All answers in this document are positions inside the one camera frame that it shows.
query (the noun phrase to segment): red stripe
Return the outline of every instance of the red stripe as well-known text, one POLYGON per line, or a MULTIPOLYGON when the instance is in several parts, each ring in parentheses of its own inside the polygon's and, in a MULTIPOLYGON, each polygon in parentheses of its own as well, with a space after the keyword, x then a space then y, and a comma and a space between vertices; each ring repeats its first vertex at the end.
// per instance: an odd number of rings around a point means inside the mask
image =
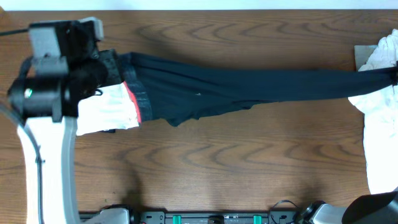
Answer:
POLYGON ((127 86, 126 81, 124 81, 123 84, 126 87, 127 92, 129 93, 130 100, 134 103, 134 106, 136 107, 138 123, 141 123, 141 114, 139 112, 139 107, 137 104, 136 96, 134 96, 134 94, 130 91, 129 87, 127 86))

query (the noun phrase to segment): white cloth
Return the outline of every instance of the white cloth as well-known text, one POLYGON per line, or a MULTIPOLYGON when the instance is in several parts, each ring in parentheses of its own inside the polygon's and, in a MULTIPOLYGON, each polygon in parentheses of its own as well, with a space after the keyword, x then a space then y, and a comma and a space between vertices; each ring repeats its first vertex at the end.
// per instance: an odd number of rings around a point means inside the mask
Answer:
MULTIPOLYGON (((387 68, 398 59, 398 30, 383 37, 359 71, 387 68)), ((365 115, 364 150, 371 194, 398 187, 398 87, 348 98, 365 115)))
POLYGON ((136 107, 123 83, 100 90, 103 92, 101 96, 91 96, 79 102, 76 135, 139 126, 136 107))

